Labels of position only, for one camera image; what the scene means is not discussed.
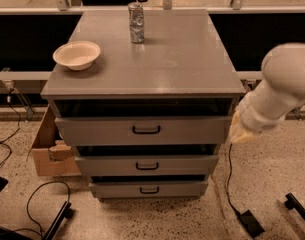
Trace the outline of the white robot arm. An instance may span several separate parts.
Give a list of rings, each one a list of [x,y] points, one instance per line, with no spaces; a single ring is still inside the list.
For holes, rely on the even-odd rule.
[[[231,143],[251,140],[273,130],[295,108],[305,105],[305,43],[271,49],[261,64],[263,79],[235,108]]]

